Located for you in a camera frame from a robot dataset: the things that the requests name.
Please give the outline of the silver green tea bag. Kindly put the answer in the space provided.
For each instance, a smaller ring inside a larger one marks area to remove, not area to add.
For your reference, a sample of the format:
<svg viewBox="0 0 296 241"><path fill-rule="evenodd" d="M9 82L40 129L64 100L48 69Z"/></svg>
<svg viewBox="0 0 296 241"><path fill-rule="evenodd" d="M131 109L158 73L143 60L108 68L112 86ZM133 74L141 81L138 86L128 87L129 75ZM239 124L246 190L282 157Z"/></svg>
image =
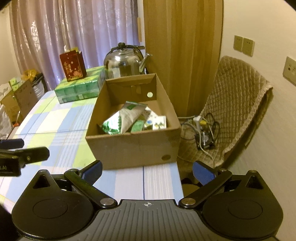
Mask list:
<svg viewBox="0 0 296 241"><path fill-rule="evenodd" d="M101 128L109 135L124 134L144 112L146 107L146 104L126 101L119 111L103 122Z"/></svg>

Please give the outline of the white box with green bird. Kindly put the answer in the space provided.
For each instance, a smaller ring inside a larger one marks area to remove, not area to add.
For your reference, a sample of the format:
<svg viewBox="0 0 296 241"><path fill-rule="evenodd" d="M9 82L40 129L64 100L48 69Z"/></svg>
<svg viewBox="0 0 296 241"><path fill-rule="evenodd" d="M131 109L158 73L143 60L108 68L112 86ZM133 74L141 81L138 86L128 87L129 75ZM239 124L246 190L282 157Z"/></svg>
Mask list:
<svg viewBox="0 0 296 241"><path fill-rule="evenodd" d="M167 120L164 115L157 116L152 120L152 130L162 130L167 128Z"/></svg>

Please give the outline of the white green medicine box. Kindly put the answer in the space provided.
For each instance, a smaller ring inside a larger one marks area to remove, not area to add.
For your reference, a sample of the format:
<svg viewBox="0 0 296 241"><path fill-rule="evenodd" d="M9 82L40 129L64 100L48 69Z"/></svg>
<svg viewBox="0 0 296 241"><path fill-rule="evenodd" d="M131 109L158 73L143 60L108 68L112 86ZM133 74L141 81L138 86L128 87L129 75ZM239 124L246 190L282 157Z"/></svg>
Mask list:
<svg viewBox="0 0 296 241"><path fill-rule="evenodd" d="M158 117L158 115L152 111L148 106L145 108L144 112L142 113L145 123L144 128L149 129L152 128L153 120Z"/></svg>

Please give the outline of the large brown cardboard box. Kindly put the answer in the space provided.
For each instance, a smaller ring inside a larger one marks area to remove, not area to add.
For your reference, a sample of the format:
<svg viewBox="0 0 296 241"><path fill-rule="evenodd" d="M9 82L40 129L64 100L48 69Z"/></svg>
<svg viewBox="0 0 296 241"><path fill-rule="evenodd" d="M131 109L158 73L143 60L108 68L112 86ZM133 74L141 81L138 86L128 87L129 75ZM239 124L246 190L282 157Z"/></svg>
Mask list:
<svg viewBox="0 0 296 241"><path fill-rule="evenodd" d="M175 162L181 126L156 74L106 80L86 141L105 170Z"/></svg>

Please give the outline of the brown boxes beside table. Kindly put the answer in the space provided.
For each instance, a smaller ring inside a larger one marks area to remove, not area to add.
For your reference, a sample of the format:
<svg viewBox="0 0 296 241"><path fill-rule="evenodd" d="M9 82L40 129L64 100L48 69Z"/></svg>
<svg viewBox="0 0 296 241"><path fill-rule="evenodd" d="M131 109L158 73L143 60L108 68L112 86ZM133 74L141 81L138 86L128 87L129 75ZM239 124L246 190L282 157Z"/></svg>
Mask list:
<svg viewBox="0 0 296 241"><path fill-rule="evenodd" d="M1 99L12 124L21 123L37 102L38 98L30 80L25 81L16 91L10 90Z"/></svg>

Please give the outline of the green tissue multipack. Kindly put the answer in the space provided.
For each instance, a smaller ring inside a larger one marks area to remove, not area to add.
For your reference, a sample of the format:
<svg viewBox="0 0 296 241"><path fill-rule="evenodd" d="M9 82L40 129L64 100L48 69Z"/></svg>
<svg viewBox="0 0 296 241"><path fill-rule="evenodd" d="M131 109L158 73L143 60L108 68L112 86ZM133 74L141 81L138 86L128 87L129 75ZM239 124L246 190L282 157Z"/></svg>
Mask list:
<svg viewBox="0 0 296 241"><path fill-rule="evenodd" d="M68 82L64 78L55 88L60 104L98 97L105 82L106 68L98 66L86 70L86 77Z"/></svg>

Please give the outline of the quilted chair cushion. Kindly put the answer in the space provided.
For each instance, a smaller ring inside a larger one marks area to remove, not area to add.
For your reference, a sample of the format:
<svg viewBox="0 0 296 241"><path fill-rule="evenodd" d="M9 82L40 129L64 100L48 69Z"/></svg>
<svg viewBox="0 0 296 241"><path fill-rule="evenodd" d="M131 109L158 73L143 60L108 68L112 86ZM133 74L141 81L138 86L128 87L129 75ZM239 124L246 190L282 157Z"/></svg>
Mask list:
<svg viewBox="0 0 296 241"><path fill-rule="evenodd" d="M243 60L223 56L216 71L214 88L200 115L212 123L217 121L220 132L215 146L205 152L198 150L194 131L183 126L177 157L180 171L189 171L199 160L217 169L224 165L240 145L248 146L260 125L270 102L271 83Z"/></svg>

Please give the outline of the purple curtain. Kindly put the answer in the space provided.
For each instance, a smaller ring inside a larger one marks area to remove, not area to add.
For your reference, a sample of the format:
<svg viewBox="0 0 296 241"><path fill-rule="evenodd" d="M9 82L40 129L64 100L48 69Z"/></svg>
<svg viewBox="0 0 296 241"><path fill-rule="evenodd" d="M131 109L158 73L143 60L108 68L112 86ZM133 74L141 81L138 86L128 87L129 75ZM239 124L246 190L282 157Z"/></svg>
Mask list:
<svg viewBox="0 0 296 241"><path fill-rule="evenodd" d="M120 42L139 45L137 1L11 1L9 10L20 72L43 73L50 90L65 77L65 50L78 47L92 68Z"/></svg>

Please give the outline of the stainless steel kettle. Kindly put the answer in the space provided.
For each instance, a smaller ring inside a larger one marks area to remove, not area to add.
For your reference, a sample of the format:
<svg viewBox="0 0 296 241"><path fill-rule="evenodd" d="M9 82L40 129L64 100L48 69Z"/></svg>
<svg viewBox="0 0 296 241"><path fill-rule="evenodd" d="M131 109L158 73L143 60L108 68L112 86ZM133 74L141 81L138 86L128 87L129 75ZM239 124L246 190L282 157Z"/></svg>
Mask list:
<svg viewBox="0 0 296 241"><path fill-rule="evenodd" d="M152 56L149 53L144 56L141 52L144 48L144 46L127 45L123 42L111 48L104 58L106 78L144 74L147 62Z"/></svg>

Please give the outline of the brown curtain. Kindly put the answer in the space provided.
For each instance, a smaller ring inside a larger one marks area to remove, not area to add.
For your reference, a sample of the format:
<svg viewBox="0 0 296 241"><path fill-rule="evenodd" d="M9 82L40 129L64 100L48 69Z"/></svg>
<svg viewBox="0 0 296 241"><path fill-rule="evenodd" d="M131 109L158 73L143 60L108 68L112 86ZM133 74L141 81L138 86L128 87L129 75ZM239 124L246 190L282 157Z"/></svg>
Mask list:
<svg viewBox="0 0 296 241"><path fill-rule="evenodd" d="M199 114L220 58L223 1L144 1L147 69L157 73L177 116Z"/></svg>

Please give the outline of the wall sockets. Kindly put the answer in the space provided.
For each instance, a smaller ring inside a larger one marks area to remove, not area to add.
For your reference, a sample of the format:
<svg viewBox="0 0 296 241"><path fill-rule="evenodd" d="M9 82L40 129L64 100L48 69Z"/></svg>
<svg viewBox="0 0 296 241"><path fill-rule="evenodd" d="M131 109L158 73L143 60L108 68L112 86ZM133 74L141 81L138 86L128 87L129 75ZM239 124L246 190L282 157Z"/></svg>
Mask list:
<svg viewBox="0 0 296 241"><path fill-rule="evenodd" d="M252 57L254 52L255 42L248 38L241 36L234 36L233 49L243 54Z"/></svg>

